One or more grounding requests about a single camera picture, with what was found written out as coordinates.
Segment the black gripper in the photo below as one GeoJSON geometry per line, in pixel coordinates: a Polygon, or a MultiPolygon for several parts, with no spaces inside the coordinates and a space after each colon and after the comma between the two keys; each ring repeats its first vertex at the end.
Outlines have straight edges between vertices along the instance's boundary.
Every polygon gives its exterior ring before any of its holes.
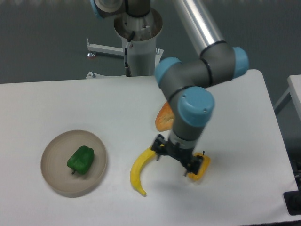
{"type": "Polygon", "coordinates": [[[184,176],[187,176],[189,173],[197,175],[203,163],[203,156],[194,156],[192,154],[194,147],[183,148],[180,146],[180,143],[173,144],[170,140],[166,141],[161,134],[158,134],[155,138],[151,150],[155,152],[157,161],[162,155],[166,154],[179,161],[186,169],[184,176]]]}

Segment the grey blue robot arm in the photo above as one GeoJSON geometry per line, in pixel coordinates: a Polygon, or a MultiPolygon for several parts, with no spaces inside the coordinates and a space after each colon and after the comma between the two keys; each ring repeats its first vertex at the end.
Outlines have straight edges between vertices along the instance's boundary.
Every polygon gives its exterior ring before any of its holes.
{"type": "Polygon", "coordinates": [[[171,156],[186,171],[199,175],[205,164],[193,150],[210,120],[214,98],[211,87],[244,75],[249,68],[246,52],[224,40],[204,3],[175,0],[175,9],[198,54],[198,60],[182,63],[175,57],[155,63],[155,48],[147,45],[162,30],[162,18],[148,0],[93,0],[98,18],[115,16],[114,28],[123,39],[126,76],[154,74],[172,112],[174,122],[168,139],[158,135],[152,150],[158,157],[171,156]]]}

